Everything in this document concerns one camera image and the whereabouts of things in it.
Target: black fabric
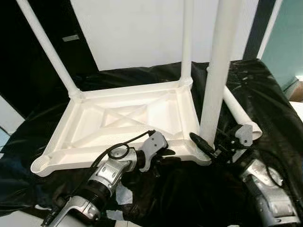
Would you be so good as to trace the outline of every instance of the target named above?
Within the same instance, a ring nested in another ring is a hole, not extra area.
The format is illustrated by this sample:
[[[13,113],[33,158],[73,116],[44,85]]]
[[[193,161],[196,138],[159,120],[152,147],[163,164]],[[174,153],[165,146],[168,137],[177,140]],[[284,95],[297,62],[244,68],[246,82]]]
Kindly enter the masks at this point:
[[[192,96],[198,118],[207,65],[192,64]],[[173,63],[107,70],[73,79],[82,91],[88,91],[167,82],[178,80],[179,76],[180,63]],[[256,146],[270,150],[285,161],[292,181],[302,189],[303,124],[266,66],[260,60],[232,62],[227,86],[263,130]],[[0,215],[36,204],[51,207],[59,195],[69,194],[85,175],[86,169],[55,171],[47,177],[30,172],[31,163],[45,149],[68,101],[65,88],[59,84],[2,149]],[[223,104],[219,128],[228,131],[235,125]],[[279,168],[277,161],[261,150],[266,163]],[[122,210],[125,219],[142,226],[167,226],[174,221],[176,224],[186,222],[187,226],[259,226],[252,198],[228,167],[215,169],[175,159],[158,160],[147,173],[125,174],[122,183],[133,191],[133,204],[118,206],[112,197],[107,209]]]

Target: white tray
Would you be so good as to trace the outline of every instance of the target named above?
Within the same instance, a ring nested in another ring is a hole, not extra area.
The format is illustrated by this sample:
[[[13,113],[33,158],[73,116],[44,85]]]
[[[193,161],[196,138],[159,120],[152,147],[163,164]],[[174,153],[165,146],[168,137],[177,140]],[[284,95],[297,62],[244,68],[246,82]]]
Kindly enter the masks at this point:
[[[43,155],[32,163],[33,173],[47,176],[59,169],[89,167],[106,148],[147,130],[165,136],[176,152],[172,156],[210,164],[189,138],[190,132],[199,133],[190,86],[175,81],[82,94],[78,102],[70,100]],[[139,148],[144,140],[130,145]]]

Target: white panel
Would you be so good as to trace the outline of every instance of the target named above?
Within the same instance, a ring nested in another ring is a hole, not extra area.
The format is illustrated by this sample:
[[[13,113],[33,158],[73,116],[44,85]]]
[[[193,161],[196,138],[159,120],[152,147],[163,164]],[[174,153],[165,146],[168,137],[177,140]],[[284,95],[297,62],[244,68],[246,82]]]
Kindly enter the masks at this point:
[[[12,134],[24,118],[0,96],[0,126],[8,134]]]
[[[181,61],[183,0],[71,0],[99,70]],[[210,60],[218,0],[195,0],[193,61]],[[233,60],[245,50],[258,0],[243,0]]]
[[[42,222],[42,219],[21,211],[16,211],[10,215],[0,217],[0,226],[3,227],[40,227]]]

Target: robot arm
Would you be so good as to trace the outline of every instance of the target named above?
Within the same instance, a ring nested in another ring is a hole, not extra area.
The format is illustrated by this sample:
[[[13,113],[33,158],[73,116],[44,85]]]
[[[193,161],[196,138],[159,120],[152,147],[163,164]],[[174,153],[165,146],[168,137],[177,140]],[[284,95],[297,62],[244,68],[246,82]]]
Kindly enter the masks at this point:
[[[159,150],[168,147],[167,141],[160,132],[150,131],[148,134],[150,137],[139,150],[130,148],[127,145],[129,141],[109,148],[106,152],[107,161],[101,163],[85,185],[70,197],[61,211],[57,215],[55,213],[52,215],[55,218],[49,221],[50,224],[44,223],[44,226],[56,227],[59,224],[61,226],[61,222],[71,210],[76,211],[84,223],[96,222],[107,201],[114,194],[122,174],[133,171],[135,167],[141,172],[148,171],[152,158]]]
[[[294,202],[282,187],[280,174],[249,150],[252,145],[250,125],[238,125],[231,130],[216,151],[198,135],[191,133],[190,137],[212,159],[213,165],[221,167],[232,163],[239,169],[239,177],[254,197],[264,227],[300,224]]]

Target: black door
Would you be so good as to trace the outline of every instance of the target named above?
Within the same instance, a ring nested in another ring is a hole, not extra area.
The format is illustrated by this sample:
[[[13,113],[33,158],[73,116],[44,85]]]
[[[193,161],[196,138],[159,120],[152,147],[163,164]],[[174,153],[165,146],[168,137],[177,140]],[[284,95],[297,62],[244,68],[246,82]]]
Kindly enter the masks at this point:
[[[96,72],[97,66],[70,1],[29,2],[68,72],[72,76]],[[3,3],[0,94],[27,117],[58,83],[59,77],[17,2],[5,0]]]

